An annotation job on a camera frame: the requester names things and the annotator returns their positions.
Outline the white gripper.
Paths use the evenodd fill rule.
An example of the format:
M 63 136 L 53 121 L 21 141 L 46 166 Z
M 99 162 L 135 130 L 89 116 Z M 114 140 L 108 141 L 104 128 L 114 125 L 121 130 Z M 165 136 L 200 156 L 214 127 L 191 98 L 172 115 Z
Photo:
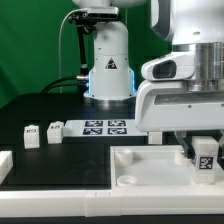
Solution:
M 224 93 L 187 91 L 195 72 L 193 53 L 170 53 L 145 63 L 144 81 L 136 97 L 135 125 L 140 131 L 171 132 L 181 154 L 195 162 L 195 151 L 186 142 L 186 131 L 221 130 L 218 159 L 224 158 Z

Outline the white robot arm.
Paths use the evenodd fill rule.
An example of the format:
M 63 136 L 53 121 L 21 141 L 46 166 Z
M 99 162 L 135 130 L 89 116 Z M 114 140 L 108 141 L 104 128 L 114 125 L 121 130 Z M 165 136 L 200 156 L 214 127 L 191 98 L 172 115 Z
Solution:
M 136 98 L 136 127 L 148 133 L 173 132 L 184 155 L 200 169 L 217 159 L 211 137 L 184 141 L 188 131 L 224 129 L 224 0 L 151 0 L 151 28 L 172 43 L 172 52 L 145 63 L 144 81 L 134 87 L 128 62 L 128 31 L 120 7 L 146 0 L 73 0 L 84 30 L 94 33 L 94 66 L 89 72 L 91 102 Z

